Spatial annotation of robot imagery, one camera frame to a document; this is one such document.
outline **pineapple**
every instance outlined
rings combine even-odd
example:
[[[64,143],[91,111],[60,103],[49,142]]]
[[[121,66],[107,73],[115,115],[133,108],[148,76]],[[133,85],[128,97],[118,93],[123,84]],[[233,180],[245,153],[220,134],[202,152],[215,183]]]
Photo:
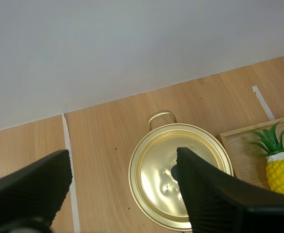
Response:
[[[262,132],[252,131],[253,134],[259,137],[262,142],[251,142],[266,151],[266,154],[259,155],[267,157],[267,180],[270,189],[274,192],[284,194],[284,147],[283,135],[281,132],[279,140],[276,136],[276,127],[279,123],[274,124],[270,130],[263,129]]]

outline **wooden tray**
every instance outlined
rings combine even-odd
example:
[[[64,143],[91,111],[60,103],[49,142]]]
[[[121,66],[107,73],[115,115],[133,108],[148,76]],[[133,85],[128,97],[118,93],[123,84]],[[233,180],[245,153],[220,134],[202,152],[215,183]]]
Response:
[[[219,135],[219,140],[221,140],[230,157],[237,178],[253,185],[270,189],[266,178],[267,160],[254,156],[255,154],[265,152],[258,146],[249,144],[249,142],[258,139],[256,135],[251,133],[252,130],[270,129],[270,127],[279,120],[281,120],[281,122],[278,124],[276,131],[279,137],[281,131],[284,130],[284,118],[221,133]]]

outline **white tape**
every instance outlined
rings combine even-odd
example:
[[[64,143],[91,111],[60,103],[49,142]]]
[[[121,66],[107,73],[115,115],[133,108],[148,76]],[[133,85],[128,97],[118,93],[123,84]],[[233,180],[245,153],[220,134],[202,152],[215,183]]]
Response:
[[[269,120],[275,120],[276,118],[274,118],[274,115],[272,114],[268,104],[266,103],[262,93],[260,93],[258,87],[253,86],[252,89],[256,93],[256,97],[258,98],[260,104],[262,105],[262,107],[263,107],[267,117],[269,118]]]
[[[72,175],[73,175],[72,183],[70,184],[69,190],[70,190],[70,200],[71,200],[71,204],[72,204],[72,215],[73,215],[74,232],[75,233],[79,233],[80,232],[80,222],[79,222],[79,212],[78,212],[78,203],[77,203],[77,194],[76,194],[76,185],[75,185],[75,175],[74,175],[72,150],[71,150],[71,147],[70,147],[70,139],[69,139],[68,127],[67,127],[67,122],[66,122],[66,119],[64,117],[64,114],[62,114],[62,121],[63,121],[65,148],[69,152],[70,166],[71,166]]]

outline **wood grain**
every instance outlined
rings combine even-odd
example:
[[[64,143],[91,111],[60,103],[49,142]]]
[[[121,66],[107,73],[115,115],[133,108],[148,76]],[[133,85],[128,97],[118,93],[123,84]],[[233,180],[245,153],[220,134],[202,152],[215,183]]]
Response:
[[[241,67],[65,114],[82,232],[169,232],[139,210],[128,184],[130,157],[148,133],[149,116],[170,110],[178,122],[213,135],[265,122],[268,117],[252,87],[284,80],[264,78],[252,66]],[[170,122],[163,117],[153,127]]]
[[[250,145],[249,142],[257,141],[258,137],[251,133],[252,130],[261,131],[281,122],[277,126],[277,136],[284,130],[284,118],[268,121],[242,129],[221,133],[219,136],[228,152],[237,178],[253,185],[270,189],[266,178],[266,158],[259,158],[256,155],[264,154],[261,148]]]
[[[284,117],[284,56],[243,69],[255,81],[275,118]]]
[[[59,149],[65,149],[61,116],[1,130],[0,178]],[[52,228],[58,233],[73,232],[69,193]]]

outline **gold pot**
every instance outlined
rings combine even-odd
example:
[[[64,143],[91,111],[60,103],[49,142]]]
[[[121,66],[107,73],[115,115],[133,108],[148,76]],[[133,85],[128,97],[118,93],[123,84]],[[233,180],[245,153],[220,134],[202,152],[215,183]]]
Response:
[[[155,130],[151,122],[163,115],[174,123]],[[180,124],[170,111],[154,114],[148,121],[150,132],[135,148],[129,165],[129,184],[140,209],[154,222],[176,231],[190,231],[183,198],[177,181],[171,175],[176,165],[177,147],[187,147],[205,161],[233,174],[224,147],[211,134],[193,125]]]

